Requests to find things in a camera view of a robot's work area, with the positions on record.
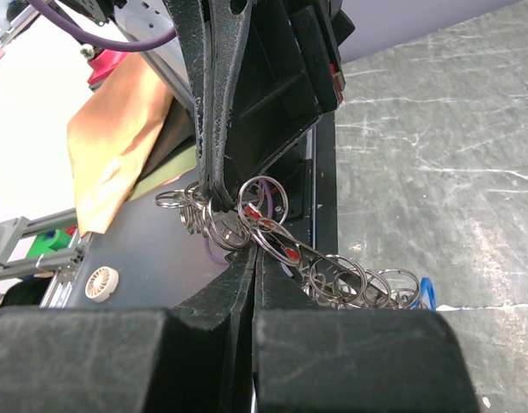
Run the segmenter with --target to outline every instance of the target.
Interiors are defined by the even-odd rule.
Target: metal ring chain
[[[267,197],[271,199],[276,193],[283,205],[269,210],[272,203]],[[410,271],[363,268],[342,256],[324,255],[297,240],[283,226],[289,211],[287,194],[269,176],[257,176],[243,184],[235,212],[214,212],[212,199],[205,199],[197,182],[183,190],[160,193],[155,203],[180,209],[181,222],[189,234],[202,234],[224,250],[236,251],[256,242],[270,256],[296,269],[303,277],[303,291],[321,306],[339,310],[428,308],[421,299],[420,280]]]

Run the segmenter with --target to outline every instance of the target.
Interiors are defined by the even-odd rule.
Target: orange cloth
[[[172,99],[144,59],[131,54],[70,120],[67,143],[81,235],[109,227],[150,155]]]

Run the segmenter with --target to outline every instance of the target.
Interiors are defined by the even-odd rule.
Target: gray floor
[[[528,1],[345,73],[341,253],[430,276],[484,411],[528,412]]]

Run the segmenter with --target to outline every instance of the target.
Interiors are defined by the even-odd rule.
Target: screw hole
[[[240,15],[247,6],[247,0],[230,0],[230,9],[234,15]]]

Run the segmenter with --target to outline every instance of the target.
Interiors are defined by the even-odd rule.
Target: gray metal plate
[[[201,235],[187,234],[179,210],[154,203],[156,194],[196,180],[197,171],[190,170],[123,205],[107,233],[94,235],[65,307],[172,308],[222,274],[226,267],[208,258]],[[115,268],[120,279],[109,299],[95,303],[84,295],[84,287],[101,266]]]

